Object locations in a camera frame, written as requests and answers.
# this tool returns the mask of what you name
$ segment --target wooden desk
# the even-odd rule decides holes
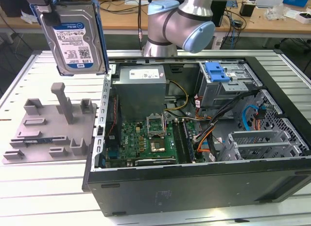
[[[114,2],[116,5],[110,5],[109,10],[122,10],[126,8],[134,7],[134,5],[117,5],[121,2]],[[107,8],[109,3],[103,3],[102,7]],[[294,7],[286,5],[292,9],[305,11],[304,8]],[[241,4],[239,8],[231,8],[231,11],[239,13]],[[147,12],[148,6],[142,7],[144,12]],[[247,21],[246,28],[241,32],[240,36],[248,37],[288,37],[288,38],[311,38],[311,25],[302,24],[295,19],[286,18],[286,20],[272,20],[268,21],[264,17],[266,9],[254,9],[251,17],[244,17]],[[117,15],[106,11],[101,11],[101,17],[103,22],[103,28],[105,34],[127,34],[136,35],[137,34],[137,13]],[[233,15],[233,18],[240,19],[238,16]],[[12,28],[18,33],[42,33],[42,30],[38,24],[28,24],[20,18],[5,18]],[[148,17],[145,13],[142,13],[141,24],[143,33],[147,34],[148,28]],[[229,30],[229,20],[224,17],[222,25],[216,28],[213,48],[218,49],[219,41],[226,36]],[[0,19],[0,33],[11,32],[11,30],[4,24]]]

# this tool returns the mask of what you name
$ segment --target white object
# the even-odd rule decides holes
[[[288,17],[288,18],[296,18],[296,16],[301,13],[300,11],[296,11],[296,10],[288,10],[284,16]]]
[[[141,0],[141,5],[147,5],[147,0]],[[125,0],[125,5],[138,5],[138,0]]]
[[[295,19],[301,23],[309,24],[309,23],[311,23],[311,13],[310,12],[302,12],[302,13],[298,14]]]
[[[130,79],[159,79],[158,69],[130,70]]]
[[[283,3],[283,0],[256,0],[257,7],[274,7]]]
[[[21,17],[20,17],[23,21],[27,22],[27,23],[38,23],[38,20],[36,19],[36,17],[34,15],[29,15],[26,14],[25,12],[21,11]]]
[[[285,14],[289,10],[289,7],[284,6],[284,4],[280,4],[274,6],[273,8],[268,8],[264,13],[264,16],[267,20],[275,20],[275,19],[285,19]]]

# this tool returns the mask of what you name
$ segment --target hard drive label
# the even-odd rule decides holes
[[[84,41],[83,23],[62,23],[53,27],[65,63],[71,68],[90,68],[94,61],[90,46]]]

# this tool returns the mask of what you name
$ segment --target ram slot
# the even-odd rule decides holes
[[[179,161],[178,163],[191,163],[186,134],[182,123],[173,123],[173,134]]]

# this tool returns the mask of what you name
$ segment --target metal table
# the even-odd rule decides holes
[[[139,51],[110,51],[109,57],[140,57]],[[283,54],[273,51],[204,51],[209,57],[255,56],[311,122],[311,82]],[[0,100],[0,152],[9,147],[27,98],[55,104],[50,88],[64,82],[72,103],[91,98],[99,104],[103,76],[58,75],[51,52],[32,55]],[[91,193],[81,190],[85,160],[18,165],[0,164],[0,225],[227,225],[244,219],[243,226],[310,225],[311,184],[282,203],[154,213],[105,218]]]

